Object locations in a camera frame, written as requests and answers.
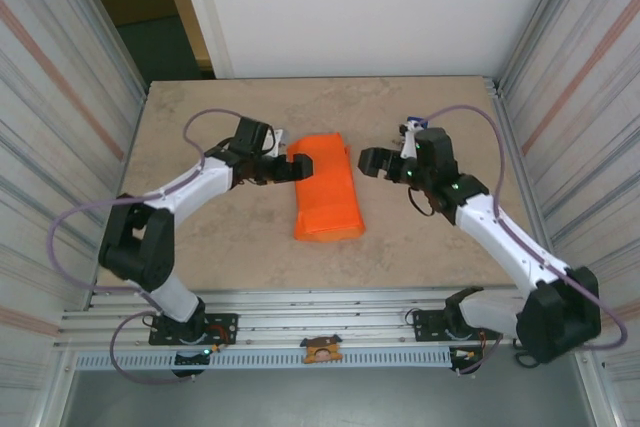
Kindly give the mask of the orange wrapping paper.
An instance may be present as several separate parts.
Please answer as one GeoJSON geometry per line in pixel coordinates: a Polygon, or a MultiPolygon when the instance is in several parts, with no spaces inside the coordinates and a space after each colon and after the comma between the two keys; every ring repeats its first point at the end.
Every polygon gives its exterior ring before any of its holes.
{"type": "Polygon", "coordinates": [[[309,135],[290,145],[287,154],[305,154],[313,164],[313,174],[295,183],[294,238],[328,243],[362,236],[366,227],[353,180],[350,148],[342,136],[309,135]]]}

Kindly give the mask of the black controller board green light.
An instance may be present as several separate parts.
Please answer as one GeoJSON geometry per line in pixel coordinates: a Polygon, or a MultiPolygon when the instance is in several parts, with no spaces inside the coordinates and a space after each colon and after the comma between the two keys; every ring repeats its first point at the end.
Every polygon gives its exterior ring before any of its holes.
{"type": "Polygon", "coordinates": [[[199,351],[178,351],[174,357],[172,373],[177,378],[196,377],[210,364],[212,351],[205,348],[199,351]]]}

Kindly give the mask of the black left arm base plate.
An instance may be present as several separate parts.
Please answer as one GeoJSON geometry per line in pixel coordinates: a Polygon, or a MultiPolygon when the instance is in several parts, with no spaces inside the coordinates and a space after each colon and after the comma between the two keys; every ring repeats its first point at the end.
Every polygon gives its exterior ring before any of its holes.
{"type": "Polygon", "coordinates": [[[156,316],[150,324],[148,343],[152,346],[233,345],[236,343],[237,314],[205,313],[186,323],[156,316]]]}

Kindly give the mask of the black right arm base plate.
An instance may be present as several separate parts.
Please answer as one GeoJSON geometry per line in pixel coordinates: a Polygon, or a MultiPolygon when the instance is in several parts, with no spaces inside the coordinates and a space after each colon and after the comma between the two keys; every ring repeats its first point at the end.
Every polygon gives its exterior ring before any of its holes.
{"type": "Polygon", "coordinates": [[[480,342],[495,341],[499,334],[480,328],[462,327],[454,330],[443,309],[412,308],[404,315],[405,323],[413,329],[417,342],[480,342]]]}

